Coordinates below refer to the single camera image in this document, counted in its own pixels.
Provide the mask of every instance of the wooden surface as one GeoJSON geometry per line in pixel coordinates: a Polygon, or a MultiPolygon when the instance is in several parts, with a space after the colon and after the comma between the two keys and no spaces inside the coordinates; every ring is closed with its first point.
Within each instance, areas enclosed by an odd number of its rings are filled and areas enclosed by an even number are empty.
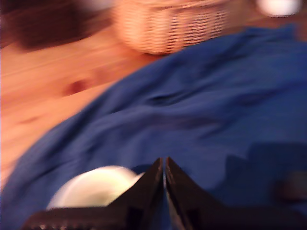
{"type": "MultiPolygon", "coordinates": [[[[296,16],[272,19],[246,0],[231,4],[227,33],[244,24],[298,22],[299,35],[307,40],[306,7],[296,16]]],[[[161,58],[117,40],[108,11],[89,18],[88,25],[93,35],[78,42],[32,52],[12,43],[1,50],[1,188],[19,157],[44,133],[118,80],[161,58]]]]}

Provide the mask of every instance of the blue fabric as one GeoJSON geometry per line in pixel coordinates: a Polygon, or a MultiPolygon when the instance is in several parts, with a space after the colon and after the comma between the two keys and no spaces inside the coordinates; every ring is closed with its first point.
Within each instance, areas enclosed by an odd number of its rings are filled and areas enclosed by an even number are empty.
{"type": "MultiPolygon", "coordinates": [[[[22,156],[2,193],[2,229],[17,230],[83,172],[167,156],[227,205],[279,205],[272,183],[307,170],[307,44],[294,32],[248,28],[120,81],[22,156]]],[[[307,203],[289,208],[307,215],[307,203]]]]}

